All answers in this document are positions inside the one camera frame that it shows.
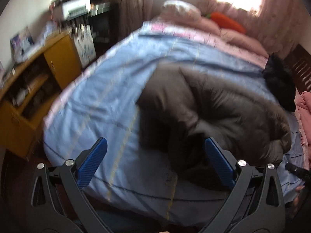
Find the person's right hand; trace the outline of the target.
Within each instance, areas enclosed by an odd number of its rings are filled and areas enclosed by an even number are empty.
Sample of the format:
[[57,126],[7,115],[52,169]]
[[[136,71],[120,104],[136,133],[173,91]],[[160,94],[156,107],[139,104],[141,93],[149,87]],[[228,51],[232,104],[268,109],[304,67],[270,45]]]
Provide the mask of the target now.
[[292,203],[290,217],[292,219],[303,219],[310,216],[310,188],[307,186],[298,186],[295,191],[297,195]]

